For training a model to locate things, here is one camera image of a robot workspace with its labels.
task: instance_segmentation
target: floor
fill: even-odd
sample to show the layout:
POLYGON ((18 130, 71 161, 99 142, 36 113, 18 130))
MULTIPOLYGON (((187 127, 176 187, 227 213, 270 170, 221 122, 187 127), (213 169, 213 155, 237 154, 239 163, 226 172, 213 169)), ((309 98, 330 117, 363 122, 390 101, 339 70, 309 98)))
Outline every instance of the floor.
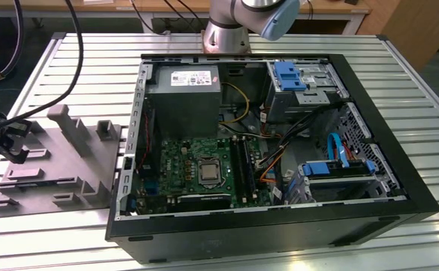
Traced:
MULTIPOLYGON (((82 19, 80 22, 84 33, 142 33, 142 25, 135 18, 119 20, 82 19)), ((55 32, 75 32, 70 19, 44 19, 43 24, 44 26, 42 28, 36 28, 31 19, 26 21, 26 50, 14 77, 0 82, 0 111, 3 112, 8 112, 14 105, 15 99, 20 94, 20 89, 28 80, 28 75, 35 68, 52 34, 55 32)), ((193 24, 195 28, 201 27, 198 21, 194 21, 193 24)), ((159 30, 166 30, 168 28, 172 32, 182 32, 187 31, 188 27, 186 24, 182 24, 180 21, 167 26, 163 20, 156 19, 155 28, 159 30)), ((423 69, 421 75, 439 95, 439 53, 423 69)))

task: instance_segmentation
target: aluminum slotted table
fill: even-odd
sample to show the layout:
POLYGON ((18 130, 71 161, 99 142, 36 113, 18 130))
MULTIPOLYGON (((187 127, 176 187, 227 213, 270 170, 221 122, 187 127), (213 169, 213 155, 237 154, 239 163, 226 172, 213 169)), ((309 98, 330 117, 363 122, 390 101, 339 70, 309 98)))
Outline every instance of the aluminum slotted table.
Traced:
MULTIPOLYGON (((201 53, 201 36, 86 34, 86 62, 79 85, 63 101, 86 125, 111 119, 126 129, 142 54, 201 53)), ((375 36, 289 35, 277 42, 251 36, 254 53, 345 54, 406 153, 439 201, 439 98, 389 41, 375 36)), ((10 117, 55 99, 68 88, 78 63, 75 34, 55 36, 15 103, 10 117)), ((46 112, 42 126, 55 125, 46 112)), ((0 179, 7 169, 0 161, 0 179)), ((0 269, 124 270, 398 270, 439 269, 439 214, 405 225, 362 246, 186 261, 136 263, 104 240, 108 209, 0 218, 0 269)))

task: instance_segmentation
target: motherboard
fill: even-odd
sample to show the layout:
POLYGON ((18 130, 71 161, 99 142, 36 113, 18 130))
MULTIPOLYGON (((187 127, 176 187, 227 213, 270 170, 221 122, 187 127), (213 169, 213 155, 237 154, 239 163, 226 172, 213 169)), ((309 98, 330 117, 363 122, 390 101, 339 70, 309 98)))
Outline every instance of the motherboard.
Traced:
POLYGON ((259 159, 257 138, 163 141, 160 176, 143 181, 140 213, 271 205, 267 188, 255 184, 259 159))

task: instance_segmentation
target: yellow wire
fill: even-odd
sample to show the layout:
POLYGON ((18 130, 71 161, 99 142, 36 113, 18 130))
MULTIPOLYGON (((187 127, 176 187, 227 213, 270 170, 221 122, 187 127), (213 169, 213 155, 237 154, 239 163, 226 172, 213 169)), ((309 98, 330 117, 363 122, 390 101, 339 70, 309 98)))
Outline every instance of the yellow wire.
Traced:
POLYGON ((239 91, 239 93, 242 94, 242 96, 243 96, 245 99, 247 100, 247 110, 245 111, 245 114, 243 114, 239 118, 237 118, 237 119, 234 119, 234 120, 226 120, 226 121, 221 121, 221 122, 219 122, 219 123, 222 123, 222 124, 226 124, 226 123, 235 123, 237 121, 239 121, 241 119, 243 119, 243 118, 247 116, 247 114, 250 113, 250 98, 249 98, 249 96, 245 94, 245 92, 241 90, 241 88, 237 87, 234 84, 227 83, 227 82, 223 82, 222 84, 223 84, 223 85, 233 86, 234 89, 237 89, 237 90, 239 91))

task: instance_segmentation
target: ram slot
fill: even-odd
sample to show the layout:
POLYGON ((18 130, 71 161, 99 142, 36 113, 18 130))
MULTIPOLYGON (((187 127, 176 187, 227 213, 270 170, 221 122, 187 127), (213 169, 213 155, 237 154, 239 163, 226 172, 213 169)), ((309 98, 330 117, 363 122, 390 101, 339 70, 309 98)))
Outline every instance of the ram slot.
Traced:
POLYGON ((246 172, 243 170, 242 163, 242 151, 241 151, 241 143, 238 142, 238 138, 230 140, 230 149, 231 149, 231 167, 233 173, 235 176, 235 189, 237 189, 237 198, 238 202, 247 202, 247 194, 245 192, 246 187, 246 172))
POLYGON ((255 185, 255 172, 253 168, 253 162, 251 162, 251 156, 250 156, 250 148, 249 148, 249 141, 247 140, 241 140, 241 150, 242 150, 242 167, 245 171, 245 184, 246 184, 246 189, 247 189, 247 196, 250 199, 257 198, 255 195, 255 190, 257 190, 257 185, 255 185))

